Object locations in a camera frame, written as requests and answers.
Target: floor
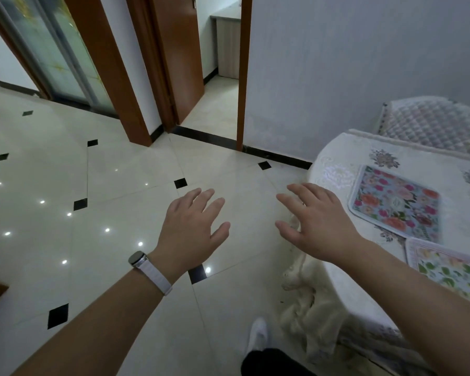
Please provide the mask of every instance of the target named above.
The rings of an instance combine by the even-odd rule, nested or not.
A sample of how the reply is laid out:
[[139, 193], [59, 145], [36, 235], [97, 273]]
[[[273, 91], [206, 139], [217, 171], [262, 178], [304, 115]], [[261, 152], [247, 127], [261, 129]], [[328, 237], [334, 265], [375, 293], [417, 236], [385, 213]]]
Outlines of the floor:
[[[0, 155], [7, 153], [0, 281], [10, 289], [0, 297], [0, 376], [129, 271], [131, 253], [152, 250], [169, 203], [198, 186], [226, 198], [215, 225], [230, 221], [231, 235], [203, 265], [206, 277], [185, 274], [174, 285], [119, 375], [237, 375], [257, 316], [268, 320], [272, 346], [306, 363], [279, 329], [293, 298], [280, 278], [293, 253], [273, 224], [290, 218], [276, 192], [305, 170], [267, 168], [261, 158], [165, 133], [138, 146], [118, 120], [0, 89]], [[307, 367], [357, 374], [342, 363]]]
[[238, 79], [214, 76], [204, 96], [181, 124], [216, 136], [237, 139]]

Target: person's left hand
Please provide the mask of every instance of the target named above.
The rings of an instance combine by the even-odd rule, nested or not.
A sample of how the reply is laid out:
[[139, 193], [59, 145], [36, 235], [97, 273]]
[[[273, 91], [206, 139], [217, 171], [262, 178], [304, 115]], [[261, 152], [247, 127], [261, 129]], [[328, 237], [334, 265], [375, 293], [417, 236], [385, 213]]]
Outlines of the person's left hand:
[[149, 255], [169, 281], [202, 264], [228, 238], [228, 221], [210, 232], [225, 204], [224, 198], [218, 198], [205, 208], [213, 195], [213, 189], [195, 189], [170, 204], [157, 247]]

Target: brown door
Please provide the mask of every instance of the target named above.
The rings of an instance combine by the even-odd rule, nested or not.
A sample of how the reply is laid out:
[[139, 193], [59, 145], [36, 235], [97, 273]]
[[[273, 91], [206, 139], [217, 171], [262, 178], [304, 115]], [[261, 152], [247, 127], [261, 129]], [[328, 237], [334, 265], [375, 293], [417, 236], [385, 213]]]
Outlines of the brown door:
[[204, 94], [193, 0], [152, 0], [173, 107], [181, 124]]

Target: pant leg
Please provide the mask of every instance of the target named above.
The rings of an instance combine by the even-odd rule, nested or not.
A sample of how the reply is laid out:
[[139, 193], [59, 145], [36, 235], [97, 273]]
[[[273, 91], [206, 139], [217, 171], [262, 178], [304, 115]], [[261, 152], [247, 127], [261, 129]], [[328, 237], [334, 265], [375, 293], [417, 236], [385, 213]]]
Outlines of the pant leg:
[[315, 376], [300, 363], [292, 360], [281, 350], [267, 348], [264, 351], [251, 351], [240, 368], [242, 376], [288, 375]]

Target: watch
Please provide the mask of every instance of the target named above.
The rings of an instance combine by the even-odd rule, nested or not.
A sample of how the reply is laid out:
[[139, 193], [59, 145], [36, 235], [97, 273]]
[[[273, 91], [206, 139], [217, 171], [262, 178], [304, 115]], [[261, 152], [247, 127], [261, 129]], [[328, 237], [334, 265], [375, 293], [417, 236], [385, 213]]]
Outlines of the watch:
[[144, 252], [137, 251], [131, 257], [129, 257], [129, 264], [131, 264], [134, 268], [139, 269], [142, 271], [148, 278], [151, 279], [157, 288], [160, 289], [164, 296], [169, 294], [172, 290], [172, 285], [164, 277], [164, 275], [150, 262], [148, 256], [144, 254]]

